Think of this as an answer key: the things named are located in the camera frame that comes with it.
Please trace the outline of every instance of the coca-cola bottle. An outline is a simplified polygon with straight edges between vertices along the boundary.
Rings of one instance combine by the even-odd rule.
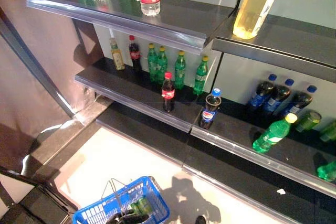
[[[175,86],[172,81],[172,73],[164,73],[164,82],[162,85],[163,109],[171,112],[174,109]]]

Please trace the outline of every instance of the shelf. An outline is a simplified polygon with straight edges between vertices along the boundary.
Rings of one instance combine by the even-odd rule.
[[[136,0],[27,0],[27,6],[134,34],[152,42],[200,54],[232,8],[189,0],[161,0],[155,17]]]
[[[224,99],[209,130],[193,126],[191,134],[273,172],[336,198],[336,186],[320,179],[316,169],[336,160],[333,143],[319,140],[317,131],[300,134],[292,130],[266,154],[252,149],[253,141],[267,128],[270,119],[246,116],[244,106]]]
[[[236,37],[231,16],[216,32],[213,49],[336,82],[336,31],[268,15],[258,35]]]
[[[75,80],[117,102],[149,115],[184,132],[191,130],[200,112],[193,89],[185,86],[176,91],[175,108],[167,113],[163,110],[161,87],[150,81],[149,74],[136,75],[132,67],[117,71],[113,61],[102,58],[75,76]]]

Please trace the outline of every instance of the small bottle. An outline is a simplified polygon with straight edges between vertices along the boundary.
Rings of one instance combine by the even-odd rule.
[[[118,48],[116,39],[115,38],[110,38],[110,44],[111,44],[111,54],[112,54],[113,63],[115,65],[115,68],[117,70],[125,69],[125,64],[122,60],[121,51]]]
[[[147,59],[148,59],[149,76],[151,78],[151,81],[154,82],[156,81],[156,65],[158,64],[157,63],[158,55],[155,52],[153,43],[150,43],[148,47],[149,47],[149,50],[148,50]]]
[[[160,47],[159,49],[159,55],[158,55],[158,63],[156,65],[156,81],[158,82],[158,84],[162,85],[163,81],[164,81],[164,73],[166,73],[167,71],[167,65],[168,65],[168,61],[167,61],[167,57],[165,54],[165,48],[163,46]]]
[[[320,178],[329,182],[336,179],[336,161],[317,168],[317,174]]]
[[[309,103],[313,100],[312,94],[315,93],[317,88],[313,85],[310,85],[307,88],[308,93],[299,92],[297,93],[293,100],[285,107],[279,114],[281,117],[287,115],[288,113],[297,114],[301,109],[308,106]]]
[[[252,98],[248,101],[247,107],[250,111],[255,111],[258,107],[267,101],[274,88],[274,81],[277,79],[276,74],[270,74],[268,81],[259,83]]]
[[[196,78],[195,78],[195,86],[194,86],[194,94],[200,95],[203,92],[203,87],[205,83],[206,76],[208,74],[208,56],[203,56],[202,62],[197,68]]]
[[[175,87],[172,77],[173,74],[171,72],[166,72],[162,85],[163,109],[167,112],[171,112],[174,109]]]
[[[220,89],[213,89],[211,94],[205,98],[205,108],[202,110],[202,116],[199,119],[199,126],[209,129],[215,119],[218,107],[222,102]]]
[[[290,87],[293,83],[294,81],[292,79],[287,79],[284,86],[276,85],[275,88],[273,88],[270,99],[263,106],[264,114],[272,114],[280,106],[280,104],[289,97],[291,93]]]
[[[184,85],[185,60],[184,51],[180,50],[175,63],[175,87],[182,89]]]
[[[268,152],[273,145],[287,136],[291,124],[297,119],[295,114],[289,113],[284,119],[272,123],[270,127],[254,141],[253,149],[260,153]]]
[[[128,49],[130,51],[131,59],[133,62],[133,71],[135,73],[140,73],[142,70],[140,64],[140,49],[139,45],[135,42],[135,37],[133,35],[130,35],[130,44],[128,46]]]

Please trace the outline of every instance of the red bottle cap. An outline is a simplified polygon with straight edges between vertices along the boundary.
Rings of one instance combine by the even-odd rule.
[[[171,72],[164,73],[164,78],[171,80],[173,78],[173,74]]]

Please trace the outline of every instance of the item in basket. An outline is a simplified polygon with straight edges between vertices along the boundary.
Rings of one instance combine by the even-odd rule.
[[[136,203],[138,204],[138,208],[143,214],[150,215],[153,212],[153,208],[146,196],[142,196]]]

